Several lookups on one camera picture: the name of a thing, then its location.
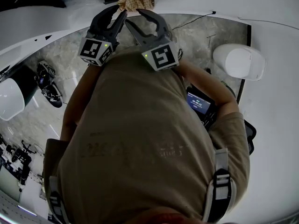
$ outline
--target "gray sleeve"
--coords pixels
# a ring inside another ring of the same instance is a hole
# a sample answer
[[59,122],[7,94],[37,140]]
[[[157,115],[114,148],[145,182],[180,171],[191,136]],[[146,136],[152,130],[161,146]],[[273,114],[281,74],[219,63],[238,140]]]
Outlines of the gray sleeve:
[[237,204],[247,189],[250,170],[243,115],[234,112],[221,117],[211,126],[209,135],[216,149],[228,148],[228,169],[237,185]]

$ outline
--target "person's arm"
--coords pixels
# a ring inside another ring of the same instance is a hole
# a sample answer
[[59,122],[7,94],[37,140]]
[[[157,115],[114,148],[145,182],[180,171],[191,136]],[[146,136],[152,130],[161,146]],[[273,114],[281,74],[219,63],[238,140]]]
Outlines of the person's arm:
[[71,141],[102,70],[102,67],[95,65],[86,69],[65,109],[60,140]]
[[230,90],[205,70],[186,60],[180,61],[179,66],[175,67],[174,70],[215,101],[219,108],[217,118],[239,112],[238,104]]

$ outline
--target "shoulder strap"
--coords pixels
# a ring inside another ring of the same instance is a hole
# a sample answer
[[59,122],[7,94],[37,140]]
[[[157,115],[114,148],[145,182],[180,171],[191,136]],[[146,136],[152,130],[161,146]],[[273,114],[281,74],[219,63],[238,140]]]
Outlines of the shoulder strap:
[[61,224],[69,224],[69,219],[67,218],[66,211],[64,208],[64,203],[58,193],[57,189],[57,177],[51,176],[50,180],[50,210],[53,216],[59,221]]
[[215,173],[209,183],[202,221],[218,222],[235,202],[236,186],[228,172],[228,149],[216,150]]

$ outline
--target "black device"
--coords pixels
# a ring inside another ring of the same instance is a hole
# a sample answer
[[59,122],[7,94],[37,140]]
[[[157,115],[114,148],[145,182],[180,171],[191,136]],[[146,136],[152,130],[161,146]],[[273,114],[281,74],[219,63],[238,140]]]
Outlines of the black device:
[[54,78],[55,70],[46,61],[40,61],[37,64],[34,79],[49,103],[56,108],[60,108],[63,103],[62,94],[53,81]]
[[[188,87],[186,91],[189,106],[196,112],[201,123],[208,131],[211,125],[216,121],[218,109],[215,102],[193,85],[192,87]],[[252,140],[256,136],[256,129],[246,120],[244,120],[244,123],[250,155],[254,151]]]
[[5,142],[1,134],[0,134],[0,144],[4,144],[5,146],[7,146],[7,143]]
[[216,121],[217,107],[215,102],[193,85],[187,88],[187,102],[208,130]]
[[24,144],[24,140],[21,141],[23,145],[23,150],[21,148],[14,149],[10,145],[7,145],[6,151],[8,151],[12,156],[11,161],[16,162],[20,160],[23,164],[23,169],[18,168],[18,170],[14,171],[13,168],[10,166],[10,162],[6,162],[1,158],[2,165],[5,165],[6,169],[16,178],[18,179],[22,185],[25,185],[25,182],[28,178],[30,168],[29,164],[31,163],[32,159],[29,154],[35,154],[35,151],[31,151],[29,148],[31,144],[26,146]]

